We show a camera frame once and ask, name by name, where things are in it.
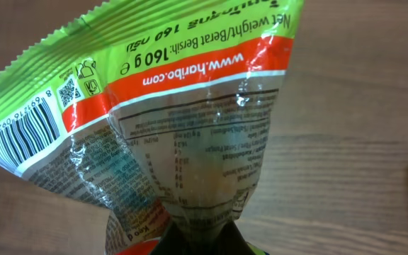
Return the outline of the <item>green snack bag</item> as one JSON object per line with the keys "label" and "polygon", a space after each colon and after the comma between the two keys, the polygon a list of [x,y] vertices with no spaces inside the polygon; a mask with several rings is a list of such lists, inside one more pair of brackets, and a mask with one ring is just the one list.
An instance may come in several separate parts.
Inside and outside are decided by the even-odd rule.
{"label": "green snack bag", "polygon": [[110,210],[107,254],[171,222],[214,254],[259,182],[302,0],[107,1],[0,73],[0,166]]}

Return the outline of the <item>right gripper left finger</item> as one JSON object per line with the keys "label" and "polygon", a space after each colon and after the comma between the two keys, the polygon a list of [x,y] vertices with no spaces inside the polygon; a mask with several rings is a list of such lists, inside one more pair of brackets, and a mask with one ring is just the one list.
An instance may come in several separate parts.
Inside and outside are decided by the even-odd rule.
{"label": "right gripper left finger", "polygon": [[149,255],[191,255],[191,247],[175,222],[171,222]]}

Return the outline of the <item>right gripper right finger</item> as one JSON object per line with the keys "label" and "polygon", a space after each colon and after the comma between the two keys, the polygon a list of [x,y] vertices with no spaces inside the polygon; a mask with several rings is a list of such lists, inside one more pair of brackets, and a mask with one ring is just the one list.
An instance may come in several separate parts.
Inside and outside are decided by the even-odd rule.
{"label": "right gripper right finger", "polygon": [[215,255],[254,255],[233,221],[228,222],[214,243]]}

